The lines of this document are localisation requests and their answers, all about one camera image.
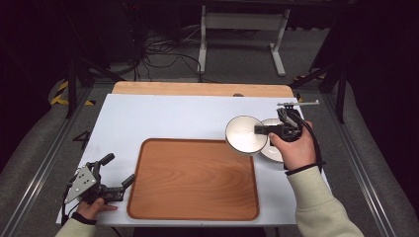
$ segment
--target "wooden tray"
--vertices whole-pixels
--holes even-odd
[[[135,219],[253,220],[259,215],[253,158],[224,140],[145,140],[127,212]]]

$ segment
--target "metal stand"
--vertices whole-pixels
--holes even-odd
[[[336,101],[336,115],[341,123],[343,121],[343,106],[345,102],[345,89],[346,89],[346,68],[347,66],[344,63],[337,63],[331,64],[324,68],[317,69],[314,72],[309,73],[308,75],[300,78],[297,81],[292,82],[289,86],[292,89],[296,89],[297,87],[317,78],[324,73],[327,73],[324,77],[321,84],[318,86],[320,93],[330,93],[333,90],[333,87],[338,84],[338,95]]]
[[[75,54],[72,60],[68,63],[68,111],[66,118],[69,119],[73,112],[77,108],[77,85],[76,80],[79,79],[82,87],[92,87],[95,83],[95,79],[92,77],[90,68],[95,69],[106,77],[111,78],[115,82],[125,81],[126,79],[121,78],[117,74],[105,69],[90,60]]]
[[[290,10],[284,14],[238,14],[238,13],[207,13],[206,6],[203,6],[201,16],[201,46],[199,63],[201,67],[198,72],[203,74],[206,71],[207,58],[207,29],[238,29],[238,30],[264,30],[277,31],[278,36],[275,43],[270,43],[272,57],[279,76],[285,76],[286,71],[281,61],[278,49],[280,48],[286,29]]]

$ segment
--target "table leg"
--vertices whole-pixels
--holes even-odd
[[[279,76],[286,76],[286,70],[284,69],[283,62],[281,61],[280,54],[278,52],[281,41],[283,40],[284,31],[286,30],[287,21],[290,15],[290,10],[286,10],[281,18],[280,27],[278,28],[278,37],[275,44],[270,43],[272,57],[274,58],[275,67]]]
[[[203,6],[203,11],[201,14],[201,46],[200,46],[200,55],[198,56],[198,62],[200,63],[200,65],[198,66],[198,72],[201,74],[203,74],[206,71],[206,59],[207,59],[206,15],[207,15],[207,8],[206,6]]]

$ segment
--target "metal frame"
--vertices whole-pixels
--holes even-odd
[[[238,13],[207,13],[207,7],[203,6],[201,15],[201,46],[198,62],[198,72],[206,71],[207,59],[207,29],[238,29],[277,31],[275,43],[270,43],[272,57],[279,76],[285,76],[286,71],[281,61],[279,48],[286,29],[290,10],[283,14],[238,14]]]
[[[82,88],[78,104],[83,104],[90,95],[92,88]],[[40,167],[37,170],[37,173],[34,175],[34,178],[31,180],[25,194],[21,198],[18,206],[15,209],[15,212],[10,217],[9,222],[4,228],[1,236],[17,236],[19,229],[21,228],[23,222],[25,221],[31,207],[33,206],[35,200],[40,193],[43,184],[46,181],[46,178],[51,171],[53,164],[58,158],[58,154],[61,150],[62,144],[71,128],[71,126],[76,121],[77,115],[81,112],[83,107],[78,107],[75,109],[74,114],[69,119],[65,119],[64,123],[59,129],[58,135],[55,140],[52,142],[48,152],[46,153]]]
[[[367,204],[371,209],[371,213],[377,223],[377,227],[381,236],[396,236],[395,232],[391,226],[390,221],[382,207],[381,201],[379,200],[376,190],[368,177],[367,171],[365,170],[363,163],[361,162],[361,158],[357,152],[357,149],[349,135],[348,130],[346,129],[345,124],[342,124],[337,117],[335,117],[335,106],[333,102],[333,98],[330,94],[323,94],[323,99],[325,101],[326,108],[333,117],[333,122],[342,137],[345,146],[349,152],[350,159],[349,163],[351,164],[352,170],[355,174],[355,177],[360,184],[361,190],[366,198]]]

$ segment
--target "black cable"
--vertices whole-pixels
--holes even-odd
[[[317,141],[317,138],[316,138],[316,136],[315,136],[315,134],[314,134],[314,131],[313,131],[313,129],[311,128],[311,126],[304,120],[304,119],[302,119],[300,116],[298,116],[298,115],[296,115],[295,113],[293,113],[293,112],[290,112],[290,111],[288,111],[288,113],[291,113],[291,114],[293,114],[301,123],[302,123],[302,125],[304,125],[305,126],[305,128],[307,128],[307,130],[308,130],[308,132],[310,133],[310,135],[311,135],[311,137],[312,137],[312,139],[313,139],[313,144],[314,144],[314,152],[315,152],[315,157],[316,157],[316,164],[317,164],[317,166],[318,166],[318,169],[319,169],[319,171],[320,171],[320,173],[321,173],[321,171],[322,171],[322,169],[323,169],[323,165],[324,165],[324,162],[323,162],[323,158],[321,157],[321,152],[320,152],[320,146],[318,145],[318,141]]]
[[[118,237],[123,237],[123,236],[121,235],[120,231],[118,231],[118,229],[117,229],[117,228],[115,228],[115,227],[111,227],[111,229],[112,229],[112,230],[114,230],[114,232],[118,235]]]
[[[128,68],[122,69],[120,71],[112,71],[112,73],[114,73],[116,75],[119,75],[119,76],[125,75],[125,74],[129,73],[130,71],[132,71],[136,66],[138,66],[138,64],[139,64],[139,60],[137,60],[134,65],[129,66]],[[92,71],[90,73],[95,78],[106,78],[107,77],[102,73],[97,73],[97,72],[92,72]]]
[[[141,33],[138,29],[140,29],[141,26],[141,22],[139,21],[139,19],[141,18],[141,14],[140,14],[140,8],[139,5],[136,1],[130,1],[130,0],[125,0],[123,1],[123,9],[124,12],[126,14],[126,21],[127,24],[129,26],[129,29],[131,31],[131,37],[132,37],[132,41],[133,44],[135,46],[135,49],[138,52],[138,59],[134,62],[134,64],[132,66],[130,66],[129,68],[123,69],[121,71],[118,72],[114,72],[117,75],[123,75],[123,74],[127,74],[130,71],[134,71],[134,78],[133,80],[136,80],[136,75],[138,74],[136,71],[137,66],[139,65],[140,59],[141,59],[141,53],[140,50],[143,48],[143,45],[139,45],[138,43],[141,42],[142,36]]]
[[[80,204],[80,202],[78,202],[77,204],[75,204],[73,206],[73,208],[71,208],[70,211],[68,211],[68,216],[70,216],[71,211],[73,211],[79,204]]]
[[[203,81],[209,81],[209,82],[212,82],[212,83],[220,83],[220,84],[222,84],[223,82],[219,82],[219,81],[213,81],[213,80],[210,80],[210,79],[207,79],[207,78],[205,78],[205,77],[201,77],[202,79],[203,79]]]
[[[89,51],[87,50],[86,45],[83,43],[83,40],[82,40],[82,38],[80,37],[79,33],[76,31],[76,28],[75,28],[75,26],[74,26],[74,24],[73,24],[73,21],[71,20],[71,18],[70,18],[70,16],[69,16],[69,13],[68,13],[67,9],[65,8],[65,6],[64,6],[64,4],[63,4],[62,2],[60,2],[60,4],[61,4],[62,9],[64,10],[65,16],[66,16],[66,18],[67,18],[67,20],[68,20],[68,22],[69,22],[69,24],[70,24],[70,26],[71,26],[71,29],[73,30],[73,33],[74,33],[74,34],[75,34],[75,36],[78,38],[78,40],[79,40],[79,42],[80,42],[80,44],[81,44],[82,48],[84,49],[85,54],[86,54],[86,55],[90,58]],[[126,69],[123,69],[123,70],[121,70],[121,71],[116,71],[116,72],[112,72],[112,73],[114,73],[114,74],[117,74],[117,75],[121,76],[121,75],[124,75],[124,74],[129,73],[130,71],[132,71],[132,69],[133,69],[133,68],[134,68],[133,66],[130,66],[130,67],[128,67],[128,68],[126,68]],[[103,75],[102,73],[95,73],[95,72],[90,72],[90,73],[91,73],[94,77],[96,77],[96,78],[105,78],[105,77],[107,77],[107,76]]]
[[[76,179],[77,174],[74,175],[67,183],[65,187],[65,191],[62,194],[62,201],[61,201],[61,226],[65,224],[68,220],[68,215],[65,213],[65,199],[68,196],[68,192],[70,191],[71,187],[73,186],[73,181]]]
[[[146,66],[147,63],[144,60],[142,62],[143,62],[143,65],[144,65],[145,69],[147,69],[148,79],[150,79],[150,82],[152,82],[153,80],[151,79],[151,76],[150,76],[150,69],[148,69],[148,67]]]
[[[237,31],[237,30],[232,30],[232,31],[228,31],[228,32],[249,39],[249,38],[252,38],[252,37],[256,36],[260,31],[253,31],[253,30],[248,30],[248,31],[238,30]]]
[[[160,35],[153,35],[149,36],[145,41],[145,48],[148,52],[171,52],[177,47],[190,43],[193,41],[190,39],[196,32],[198,32],[200,27],[195,29],[191,34],[189,34],[186,38],[181,39],[180,41],[173,41],[171,39],[166,39]]]
[[[136,67],[136,75],[138,76],[138,81],[141,81],[141,76],[139,75],[138,67]]]
[[[201,78],[201,76],[202,76],[202,73],[201,73],[201,64],[200,64],[200,62],[198,61],[198,60],[196,60],[195,58],[193,58],[192,56],[189,56],[189,55],[186,55],[186,54],[182,54],[182,53],[161,53],[161,52],[155,52],[155,53],[153,53],[153,54],[158,54],[158,55],[175,55],[175,56],[178,56],[178,57],[176,57],[176,59],[172,62],[172,63],[170,63],[169,65],[167,65],[167,66],[154,66],[154,65],[152,65],[152,64],[149,64],[149,63],[146,63],[145,61],[143,61],[144,62],[144,66],[145,66],[145,64],[146,65],[148,65],[148,66],[152,66],[152,67],[156,67],[156,68],[166,68],[166,67],[170,67],[171,65],[173,65],[175,62],[176,62],[176,60],[177,59],[179,59],[179,58],[181,58],[182,60],[184,60],[184,62],[188,65],[188,67],[192,70],[192,71],[194,71],[195,72],[195,70],[194,69],[192,69],[190,66],[189,66],[189,64],[188,64],[188,62],[186,62],[186,60],[184,59],[184,58],[182,58],[182,57],[187,57],[187,58],[190,58],[190,59],[192,59],[192,60],[194,60],[194,61],[196,61],[197,62],[197,64],[198,64],[198,67],[199,67],[199,72],[197,73],[198,75],[199,75],[199,80],[200,80],[200,82],[202,83],[203,82],[203,80],[202,80],[202,78]]]
[[[136,81],[136,67],[133,68],[133,81]]]

